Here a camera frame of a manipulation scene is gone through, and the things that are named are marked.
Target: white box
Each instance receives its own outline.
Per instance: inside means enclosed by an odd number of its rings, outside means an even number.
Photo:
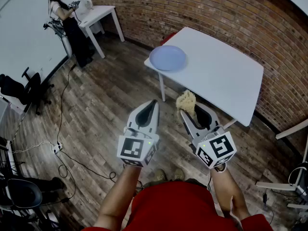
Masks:
[[[156,142],[153,139],[121,135],[116,156],[127,165],[145,167],[149,164],[156,150]]]
[[[229,161],[236,153],[236,147],[230,132],[202,141],[198,144],[196,155],[209,168]]]

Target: table leg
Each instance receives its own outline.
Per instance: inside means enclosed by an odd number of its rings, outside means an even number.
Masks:
[[[256,182],[257,187],[270,188],[276,190],[284,190],[284,191],[295,191],[295,186],[290,186],[290,184],[281,184],[281,183],[268,183],[268,182]]]
[[[162,92],[162,99],[163,101],[166,101],[163,75],[161,73],[158,73],[158,77],[159,77],[159,83],[160,83],[160,90]]]
[[[116,12],[115,12],[114,9],[112,10],[111,14],[112,14],[112,18],[114,19],[114,22],[115,22],[115,25],[116,25],[117,33],[119,34],[121,41],[124,42],[125,40],[124,40],[124,37],[123,37],[123,33],[122,33],[122,30],[121,30],[119,21],[117,20]]]
[[[296,126],[294,126],[292,128],[289,128],[288,130],[286,130],[284,132],[281,132],[281,133],[277,134],[276,135],[276,139],[277,140],[281,139],[281,138],[283,138],[285,136],[288,136],[288,135],[290,135],[292,133],[295,133],[295,132],[297,132],[297,131],[299,131],[299,130],[307,127],[307,126],[308,126],[308,119],[303,121],[303,122],[301,122],[301,123],[299,123],[299,124],[297,124]]]
[[[297,209],[304,209],[308,210],[308,205],[295,205],[295,204],[288,204],[289,208],[297,208]]]
[[[102,58],[105,58],[105,55],[100,47],[100,45],[98,44],[98,42],[96,41],[90,27],[86,27],[86,32],[88,34],[88,36],[90,37],[90,39],[92,40],[92,43],[94,44],[95,48],[97,49],[98,51],[98,54],[102,57]]]
[[[97,26],[99,27],[99,29],[102,32],[102,34],[105,34],[104,28],[103,28],[103,26],[102,26],[100,21],[97,22]]]
[[[228,127],[230,127],[236,121],[237,121],[236,119],[231,120],[230,122],[228,122],[226,125],[223,126],[223,129],[227,129]]]

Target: sneaker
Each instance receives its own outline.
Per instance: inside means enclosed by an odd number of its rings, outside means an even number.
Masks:
[[[91,63],[93,61],[92,58],[88,57],[85,61],[82,62],[78,62],[79,63],[79,67],[83,68],[85,67],[87,64]]]
[[[93,56],[94,54],[95,54],[95,50],[89,50],[90,57]]]
[[[181,168],[177,168],[174,172],[174,175],[172,177],[172,180],[184,180],[185,179],[185,174],[184,171]]]
[[[53,177],[52,181],[54,182],[55,186],[57,186],[57,189],[64,189],[66,187],[64,182],[58,177]]]
[[[154,181],[167,180],[166,174],[162,169],[155,171]]]

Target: sponge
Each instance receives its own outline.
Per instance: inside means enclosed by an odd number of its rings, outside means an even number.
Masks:
[[[177,116],[178,119],[181,121],[180,118],[180,110],[186,111],[193,119],[195,118],[195,111],[194,106],[196,104],[196,97],[190,91],[186,90],[181,96],[177,98],[176,107],[177,107]]]

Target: red shirt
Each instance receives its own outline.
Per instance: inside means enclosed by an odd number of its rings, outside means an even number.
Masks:
[[[244,231],[272,231],[262,214],[242,220]],[[85,228],[83,231],[106,231]],[[125,231],[218,230],[238,231],[231,219],[217,215],[205,188],[174,181],[141,191],[133,200]]]

